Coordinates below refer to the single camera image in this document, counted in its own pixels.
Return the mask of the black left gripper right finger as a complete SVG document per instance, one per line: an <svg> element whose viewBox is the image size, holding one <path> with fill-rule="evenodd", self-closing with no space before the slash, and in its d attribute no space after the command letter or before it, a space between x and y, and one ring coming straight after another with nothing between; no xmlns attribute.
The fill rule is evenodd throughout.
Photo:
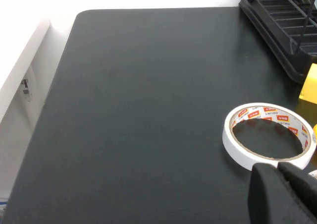
<svg viewBox="0 0 317 224"><path fill-rule="evenodd" d="M297 202L298 209L303 213L302 217L299 217L299 210L293 213L299 218L299 223L307 224L308 221L304 219L310 219L312 224L316 224L317 180L290 163L279 163L277 169L296 195L294 200Z"/></svg>

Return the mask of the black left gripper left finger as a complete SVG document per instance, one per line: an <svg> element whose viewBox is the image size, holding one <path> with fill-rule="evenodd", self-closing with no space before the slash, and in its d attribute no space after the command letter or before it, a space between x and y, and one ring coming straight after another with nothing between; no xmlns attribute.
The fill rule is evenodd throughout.
<svg viewBox="0 0 317 224"><path fill-rule="evenodd" d="M296 195L277 167L253 165L248 193L250 223L299 224L299 218L293 214L299 210L294 198Z"/></svg>

